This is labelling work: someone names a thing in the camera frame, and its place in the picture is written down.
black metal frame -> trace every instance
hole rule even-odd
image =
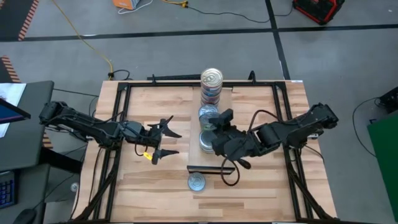
[[[140,82],[140,83],[120,82],[118,84],[118,90],[116,93],[115,104],[114,104],[112,116],[116,116],[118,114],[118,108],[119,108],[119,104],[121,101],[121,92],[123,90],[126,91],[126,96],[124,98],[123,113],[121,114],[121,118],[120,118],[121,121],[125,120],[126,116],[127,116],[127,109],[129,106],[132,87],[150,87],[150,86],[157,86],[157,87],[192,86],[192,87],[197,87],[197,86],[200,86],[200,81],[199,80],[188,81],[188,82],[157,81],[155,79],[155,76],[152,76],[151,82]],[[269,87],[271,87],[273,97],[274,97],[277,117],[279,119],[283,119],[282,109],[280,107],[279,94],[278,94],[278,89],[279,89],[282,92],[284,107],[285,107],[286,114],[287,114],[287,119],[292,119],[292,112],[290,110],[289,98],[287,96],[287,89],[286,89],[285,82],[258,82],[256,80],[256,74],[252,71],[249,75],[249,81],[225,81],[223,83],[223,87],[232,88],[234,86],[269,86]],[[289,181],[290,193],[292,196],[292,205],[294,208],[296,222],[300,222],[300,221],[305,221],[306,223],[317,223],[317,222],[322,222],[322,221],[326,221],[327,223],[340,222],[339,219],[335,219],[335,218],[332,218],[331,216],[327,215],[325,213],[325,211],[321,208],[321,206],[319,206],[319,204],[317,204],[316,200],[314,199],[314,197],[312,197],[311,193],[307,190],[307,184],[305,181],[303,165],[302,165],[302,161],[299,156],[298,150],[290,149],[289,146],[286,146],[286,145],[283,145],[283,150],[284,150],[285,164],[286,164],[286,169],[287,169],[287,174],[288,174],[288,181]],[[298,172],[296,172],[294,170],[294,167],[292,165],[292,160],[290,158],[289,150],[294,150],[295,161],[296,161]],[[116,153],[115,153],[115,157],[114,157],[113,166],[112,166],[111,171],[109,172],[108,176],[106,176],[110,158],[111,158],[111,151],[106,150],[105,156],[104,156],[104,161],[103,161],[103,166],[102,166],[102,170],[101,170],[101,177],[99,179],[99,187],[98,187],[99,190],[97,191],[97,193],[95,194],[95,196],[93,197],[91,202],[89,203],[88,207],[86,207],[86,209],[83,211],[83,213],[79,217],[77,217],[73,221],[73,223],[93,223],[95,221],[99,221],[99,222],[110,221],[112,206],[113,206],[113,199],[114,199],[114,190],[116,188],[117,173],[118,173],[119,162],[120,162],[120,157],[121,157],[121,145],[115,151],[116,151]],[[110,188],[109,188],[108,201],[106,204],[105,218],[100,219],[99,214],[100,214],[100,207],[101,207],[101,199],[102,199],[102,196],[103,196],[105,190],[108,188],[108,186]],[[297,191],[296,191],[295,186],[297,186],[303,193],[304,202],[305,202],[305,210],[306,210],[306,214],[307,214],[306,218],[302,218],[302,216],[301,216],[300,205],[299,205],[299,200],[297,197]],[[320,220],[313,219],[312,210],[314,210],[315,213],[320,217]],[[92,211],[94,211],[93,219],[87,220]]]

white cable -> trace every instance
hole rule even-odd
[[[140,7],[138,7],[137,9],[135,9],[135,10],[131,10],[131,11],[126,11],[126,12],[121,12],[124,8],[121,8],[119,11],[118,11],[118,14],[125,14],[125,13],[130,13],[130,12],[135,12],[135,11],[138,11],[138,9],[140,9],[140,8],[143,8],[143,7],[145,7],[145,6],[148,6],[148,5],[150,5],[152,2],[153,2],[154,0],[150,0],[150,2],[149,3],[147,3],[147,4],[145,4],[145,5],[143,5],[143,6],[140,6]]]

computer screen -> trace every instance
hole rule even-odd
[[[30,114],[0,98],[0,124],[30,119]]]

wooden table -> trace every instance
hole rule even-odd
[[[96,107],[96,117],[111,117],[118,82],[103,83]],[[286,81],[293,116],[308,110],[308,101],[302,82]],[[190,144],[192,87],[134,87],[127,119],[147,125],[160,118],[174,115],[171,130],[182,135],[180,139],[164,138],[162,148],[178,150],[180,154],[165,157],[153,166],[150,161],[135,155],[134,146],[124,143],[118,172],[112,222],[269,222],[293,221],[294,212],[290,196],[284,154],[278,149],[262,157],[247,158],[251,170],[240,168],[241,180],[234,187],[226,186],[219,175],[205,175],[206,189],[193,192],[188,188],[187,162]],[[275,113],[274,100],[269,87],[234,87],[232,90],[233,124],[247,129],[253,113],[265,109]],[[259,114],[255,125],[274,119]],[[319,151],[318,142],[308,145]],[[93,178],[93,169],[99,148],[88,145],[81,173],[80,198],[74,217],[87,206]],[[98,188],[104,151],[96,166],[93,195]],[[336,216],[325,167],[321,158],[305,148],[302,161],[309,191],[331,216]],[[227,177],[236,179],[236,172]],[[298,191],[302,216],[305,217],[302,194]],[[106,199],[103,197],[100,218],[104,216]]]

concrete floor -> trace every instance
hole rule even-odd
[[[270,28],[236,16],[204,16],[154,1],[131,14],[118,15],[111,1],[57,1],[81,34],[120,34],[208,29]],[[272,0],[275,14],[290,10],[291,0]],[[268,18],[263,0],[190,0],[203,11],[229,11],[257,20]],[[276,18],[278,27],[317,26],[297,11]],[[397,0],[349,0],[329,26],[397,24]],[[74,35],[50,0],[40,1],[27,37]],[[379,166],[357,142],[351,115],[360,102],[398,85],[398,29],[280,33],[291,79],[303,80],[310,103],[328,103],[340,119],[320,138],[336,211],[342,220],[395,223]],[[140,37],[90,40],[115,69],[131,71],[135,80],[155,75],[200,73],[221,69],[226,79],[284,79],[272,33]],[[23,82],[53,80],[56,88],[98,94],[108,64],[79,40],[0,43]],[[54,92],[80,111],[92,97]],[[373,103],[356,114],[360,138],[371,148],[366,125],[383,116]],[[56,151],[82,143],[66,134],[49,133]],[[47,207],[45,223],[65,221],[73,200]]]

